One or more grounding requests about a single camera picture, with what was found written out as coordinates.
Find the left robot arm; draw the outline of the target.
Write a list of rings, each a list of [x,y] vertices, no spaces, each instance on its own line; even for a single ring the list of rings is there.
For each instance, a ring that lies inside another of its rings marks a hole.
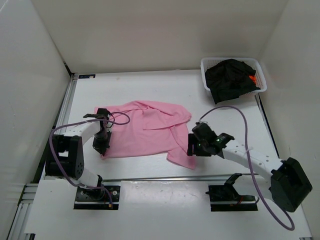
[[[105,155],[110,148],[112,116],[107,109],[99,108],[96,114],[84,115],[83,124],[77,124],[64,134],[53,134],[49,141],[51,153],[45,163],[46,175],[65,177],[81,188],[101,188],[102,177],[85,168],[83,145],[93,137],[93,149]]]

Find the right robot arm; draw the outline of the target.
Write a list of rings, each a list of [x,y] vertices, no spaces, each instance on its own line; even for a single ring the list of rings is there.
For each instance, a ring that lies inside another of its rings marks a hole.
[[[251,169],[264,178],[260,194],[287,212],[294,212],[312,190],[297,160],[249,151],[226,133],[216,135],[205,123],[192,131],[185,123],[115,125],[106,152],[88,148],[85,157],[88,168],[104,179],[190,177],[201,160],[218,161],[225,166],[222,173],[226,175],[234,171],[231,163],[235,162],[242,170]]]

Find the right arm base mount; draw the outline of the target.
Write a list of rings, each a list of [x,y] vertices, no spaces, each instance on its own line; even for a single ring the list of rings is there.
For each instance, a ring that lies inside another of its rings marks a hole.
[[[208,191],[211,212],[255,212],[258,211],[259,198],[254,195],[241,195],[235,188],[236,180],[243,175],[234,173],[224,184],[211,184]]]

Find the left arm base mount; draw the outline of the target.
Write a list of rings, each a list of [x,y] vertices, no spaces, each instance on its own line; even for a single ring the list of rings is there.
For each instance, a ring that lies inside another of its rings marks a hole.
[[[111,196],[112,205],[110,205],[110,198],[106,191],[101,189],[78,187],[74,198],[73,209],[110,211],[118,210],[121,196],[121,182],[105,181],[103,184]]]

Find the pink t shirt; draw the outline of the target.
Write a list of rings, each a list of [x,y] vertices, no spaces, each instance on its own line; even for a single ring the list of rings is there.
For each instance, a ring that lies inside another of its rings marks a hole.
[[[196,159],[187,155],[187,123],[192,114],[182,105],[136,100],[106,106],[115,117],[110,147],[103,158],[129,158],[166,153],[167,160],[195,169]]]

